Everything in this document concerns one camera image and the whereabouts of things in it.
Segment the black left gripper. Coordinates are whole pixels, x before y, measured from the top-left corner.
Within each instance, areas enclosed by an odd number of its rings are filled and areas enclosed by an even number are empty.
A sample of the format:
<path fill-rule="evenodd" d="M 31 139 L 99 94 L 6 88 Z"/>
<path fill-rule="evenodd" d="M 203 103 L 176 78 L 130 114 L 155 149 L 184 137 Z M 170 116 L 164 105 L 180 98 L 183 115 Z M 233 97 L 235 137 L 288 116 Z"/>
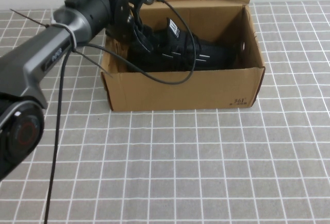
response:
<path fill-rule="evenodd" d="M 136 25 L 129 0 L 110 0 L 110 11 L 106 35 L 121 43 L 130 43 L 128 60 L 148 55 L 154 50 L 152 29 Z"/>

